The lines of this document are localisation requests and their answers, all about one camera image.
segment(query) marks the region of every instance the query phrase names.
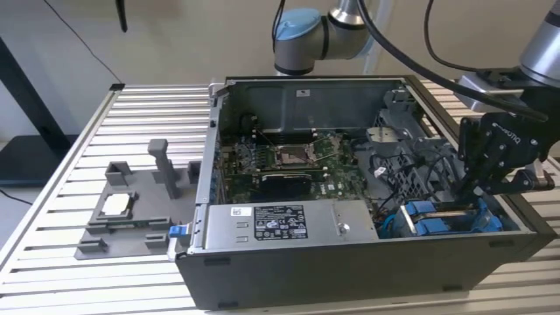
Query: white sticker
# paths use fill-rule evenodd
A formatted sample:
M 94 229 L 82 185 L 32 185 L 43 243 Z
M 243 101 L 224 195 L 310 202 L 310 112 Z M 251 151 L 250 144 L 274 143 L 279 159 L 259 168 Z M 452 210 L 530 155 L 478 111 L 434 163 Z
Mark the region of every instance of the white sticker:
M 254 212 L 252 207 L 231 208 L 231 216 L 232 217 L 250 217 L 252 212 Z
M 312 94 L 312 90 L 296 90 L 296 97 L 308 97 Z

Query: open computer chassis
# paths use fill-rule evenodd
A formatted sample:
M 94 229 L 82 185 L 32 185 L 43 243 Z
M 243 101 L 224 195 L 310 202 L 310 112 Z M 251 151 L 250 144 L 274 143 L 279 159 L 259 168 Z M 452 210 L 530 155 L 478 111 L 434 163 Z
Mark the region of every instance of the open computer chassis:
M 174 243 L 202 309 L 466 291 L 555 237 L 522 196 L 455 203 L 459 127 L 414 76 L 230 77 L 210 119 Z

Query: black stand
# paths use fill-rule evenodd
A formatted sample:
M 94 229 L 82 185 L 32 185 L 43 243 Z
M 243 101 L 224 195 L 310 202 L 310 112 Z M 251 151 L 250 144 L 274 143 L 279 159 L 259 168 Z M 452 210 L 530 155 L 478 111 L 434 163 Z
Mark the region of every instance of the black stand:
M 0 186 L 47 184 L 78 136 L 66 136 L 0 37 L 0 81 L 40 136 L 16 136 L 0 151 Z

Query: motherboard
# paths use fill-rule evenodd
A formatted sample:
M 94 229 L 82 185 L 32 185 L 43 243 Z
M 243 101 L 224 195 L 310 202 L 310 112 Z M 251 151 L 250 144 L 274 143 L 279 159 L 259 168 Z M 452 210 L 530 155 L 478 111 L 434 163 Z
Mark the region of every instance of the motherboard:
M 335 131 L 314 132 L 307 143 L 296 138 L 303 143 L 278 144 L 258 133 L 222 147 L 227 202 L 339 199 L 371 205 L 352 139 Z

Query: barcode sticker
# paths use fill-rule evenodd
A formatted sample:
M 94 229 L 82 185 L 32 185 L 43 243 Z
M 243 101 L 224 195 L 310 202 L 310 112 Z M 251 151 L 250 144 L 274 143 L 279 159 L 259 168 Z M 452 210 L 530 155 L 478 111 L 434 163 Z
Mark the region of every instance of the barcode sticker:
M 232 217 L 250 217 L 254 212 L 252 207 L 235 207 L 231 208 L 231 216 Z

